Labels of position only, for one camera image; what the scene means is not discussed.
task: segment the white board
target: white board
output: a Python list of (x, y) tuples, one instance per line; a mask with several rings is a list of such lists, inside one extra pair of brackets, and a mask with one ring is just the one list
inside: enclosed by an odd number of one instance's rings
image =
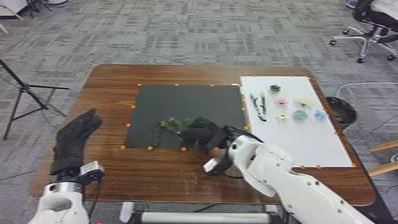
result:
[[(271, 86), (281, 86), (281, 92), (272, 93)], [(329, 117), (317, 120), (315, 112), (324, 111), (324, 106), (308, 77), (294, 76), (244, 76), (242, 92), (246, 96), (247, 116), (253, 134), (262, 140), (283, 147), (295, 160), (295, 167), (352, 167), (352, 160), (340, 140)], [(258, 118), (251, 94), (265, 94), (267, 122)], [(281, 106), (276, 100), (285, 98), (288, 105)], [(311, 106), (302, 106), (295, 101), (306, 98)], [(302, 110), (306, 120), (294, 118), (294, 112)]]

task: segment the pink object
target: pink object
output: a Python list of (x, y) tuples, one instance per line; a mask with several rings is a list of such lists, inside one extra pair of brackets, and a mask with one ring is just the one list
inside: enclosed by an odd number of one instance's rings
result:
[(286, 106), (288, 105), (288, 100), (285, 98), (279, 98), (276, 100), (276, 103), (278, 103), (279, 106)]

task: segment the wooden table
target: wooden table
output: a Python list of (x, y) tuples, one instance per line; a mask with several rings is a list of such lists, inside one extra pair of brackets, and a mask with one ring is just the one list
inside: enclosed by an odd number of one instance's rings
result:
[[(262, 196), (244, 180), (230, 179), (224, 176), (207, 176), (203, 164), (210, 156), (198, 151), (182, 152), (171, 149), (148, 151), (121, 148), (139, 86), (175, 85), (176, 83), (180, 85), (231, 85), (231, 83), (240, 83), (240, 75), (308, 76), (331, 114), (315, 77), (304, 68), (175, 65), (100, 65), (95, 68), (68, 121), (91, 108), (98, 108), (103, 126), (87, 142), (86, 162), (98, 160), (107, 170), (102, 201), (279, 203), (278, 198)], [(354, 205), (368, 205), (374, 203), (375, 197), (368, 174), (334, 116), (331, 117), (358, 167), (308, 168), (297, 171), (320, 179)], [(50, 180), (52, 156), (50, 152), (31, 184), (34, 197), (41, 196), (43, 186)], [(87, 198), (95, 198), (95, 186), (87, 189)]]

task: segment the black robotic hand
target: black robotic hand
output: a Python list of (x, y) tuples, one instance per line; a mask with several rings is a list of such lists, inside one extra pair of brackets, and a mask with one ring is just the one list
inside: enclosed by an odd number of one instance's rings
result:
[(52, 175), (73, 176), (84, 165), (84, 147), (87, 138), (100, 128), (103, 120), (91, 109), (68, 123), (57, 133), (57, 145), (54, 147)]
[(226, 148), (226, 139), (230, 133), (226, 128), (203, 117), (196, 118), (189, 129), (182, 131), (183, 147), (194, 147), (199, 150), (212, 150), (215, 147)]

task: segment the gray carpet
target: gray carpet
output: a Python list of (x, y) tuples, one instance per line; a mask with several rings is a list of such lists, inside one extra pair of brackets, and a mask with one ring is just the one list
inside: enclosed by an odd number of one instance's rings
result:
[[(25, 21), (2, 21), (11, 34), (0, 34), (0, 55), (25, 81), (59, 85), (54, 104), (68, 112), (82, 85), (100, 64), (215, 64), (302, 66), (317, 76), (322, 90), (334, 95), (354, 82), (398, 82), (398, 62), (372, 49), (366, 64), (356, 63), (359, 43), (329, 40), (343, 27), (361, 25), (343, 0), (73, 0), (45, 9)], [(16, 89), (0, 80), (0, 130), (11, 114)], [(350, 86), (342, 97), (356, 105), (358, 123), (347, 130), (366, 165), (390, 160), (397, 150), (370, 153), (368, 148), (397, 140), (398, 88)], [(24, 99), (22, 110), (34, 107)], [(63, 118), (48, 112), (20, 120), (8, 141), (0, 141), (0, 179), (32, 171), (50, 149)], [(29, 197), (32, 174), (0, 181), (0, 223), (27, 223), (38, 201)], [(398, 184), (397, 173), (374, 178), (381, 193)], [(398, 214), (398, 187), (384, 194)], [(203, 205), (141, 204), (153, 211), (192, 211)], [(118, 223), (121, 203), (100, 203), (93, 220)], [(210, 211), (262, 211), (260, 206), (221, 206)]]

